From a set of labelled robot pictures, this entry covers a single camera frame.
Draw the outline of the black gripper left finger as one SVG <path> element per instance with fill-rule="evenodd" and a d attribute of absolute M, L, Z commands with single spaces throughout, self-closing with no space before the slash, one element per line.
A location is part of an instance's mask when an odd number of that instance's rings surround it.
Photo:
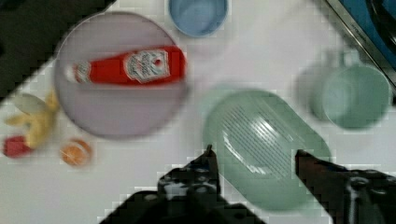
<path fill-rule="evenodd" d="M 212 146 L 163 175 L 155 190 L 134 193 L 99 224 L 265 224 L 241 203 L 221 196 Z"/>

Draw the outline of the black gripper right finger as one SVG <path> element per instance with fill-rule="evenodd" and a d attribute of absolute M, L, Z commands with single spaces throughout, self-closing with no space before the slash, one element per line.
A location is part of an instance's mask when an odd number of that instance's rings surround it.
<path fill-rule="evenodd" d="M 395 177 L 377 170 L 348 170 L 300 149 L 295 173 L 333 224 L 396 224 Z"/>

